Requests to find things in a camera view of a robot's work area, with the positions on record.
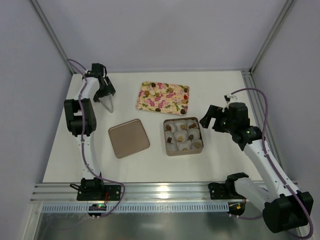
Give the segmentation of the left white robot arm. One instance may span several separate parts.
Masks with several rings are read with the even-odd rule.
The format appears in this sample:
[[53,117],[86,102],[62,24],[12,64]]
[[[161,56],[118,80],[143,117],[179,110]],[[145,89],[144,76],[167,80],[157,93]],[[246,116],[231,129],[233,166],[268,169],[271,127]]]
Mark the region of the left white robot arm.
[[82,158],[80,184],[70,184],[71,188],[77,190],[78,201],[99,201],[106,195],[94,147],[97,118],[92,102],[98,103],[105,98],[112,104],[115,93],[107,68],[101,63],[93,63],[91,69],[84,70],[81,86],[74,98],[64,101],[66,126],[76,138]]

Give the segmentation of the metal tweezers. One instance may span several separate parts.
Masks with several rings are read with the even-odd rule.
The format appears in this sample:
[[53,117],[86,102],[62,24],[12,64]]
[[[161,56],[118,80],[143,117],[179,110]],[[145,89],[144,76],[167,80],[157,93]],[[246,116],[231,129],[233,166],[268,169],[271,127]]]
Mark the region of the metal tweezers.
[[109,112],[113,113],[114,112],[114,107],[113,107],[113,101],[112,101],[112,95],[107,95],[102,98],[99,98],[99,102],[103,105],[103,107]]

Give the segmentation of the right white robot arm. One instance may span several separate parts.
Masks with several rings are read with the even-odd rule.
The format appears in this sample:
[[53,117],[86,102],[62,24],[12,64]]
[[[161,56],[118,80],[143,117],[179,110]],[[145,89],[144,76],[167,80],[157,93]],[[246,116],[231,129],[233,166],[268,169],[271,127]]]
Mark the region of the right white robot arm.
[[288,178],[270,152],[262,131],[250,123],[248,108],[243,102],[232,102],[222,108],[210,105],[199,121],[205,129],[214,119],[213,130],[228,133],[241,151],[252,161],[262,177],[266,189],[255,184],[248,175],[229,175],[229,192],[248,199],[261,211],[262,218],[273,233],[311,225],[310,213],[314,200],[309,192],[302,192]]

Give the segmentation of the tan square tin lid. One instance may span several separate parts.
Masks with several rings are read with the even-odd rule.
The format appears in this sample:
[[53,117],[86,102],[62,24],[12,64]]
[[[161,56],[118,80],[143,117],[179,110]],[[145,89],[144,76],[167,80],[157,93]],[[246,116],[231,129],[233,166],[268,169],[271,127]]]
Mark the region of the tan square tin lid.
[[144,151],[150,140],[140,119],[133,119],[108,130],[111,145],[118,159]]

